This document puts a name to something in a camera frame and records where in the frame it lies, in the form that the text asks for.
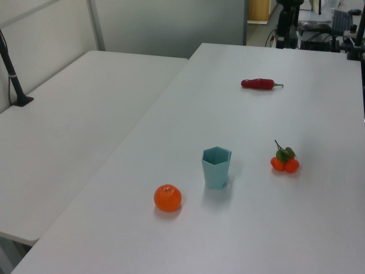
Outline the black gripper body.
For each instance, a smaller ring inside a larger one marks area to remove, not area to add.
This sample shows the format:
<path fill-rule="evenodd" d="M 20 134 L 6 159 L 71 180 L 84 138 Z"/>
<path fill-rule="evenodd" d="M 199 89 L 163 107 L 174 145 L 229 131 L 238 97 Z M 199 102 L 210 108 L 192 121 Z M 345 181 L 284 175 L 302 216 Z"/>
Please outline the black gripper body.
<path fill-rule="evenodd" d="M 290 27 L 296 27 L 298 24 L 299 9 L 303 0 L 276 0 L 276 2 L 282 5 L 277 24 L 277 37 L 284 39 L 287 37 Z"/>

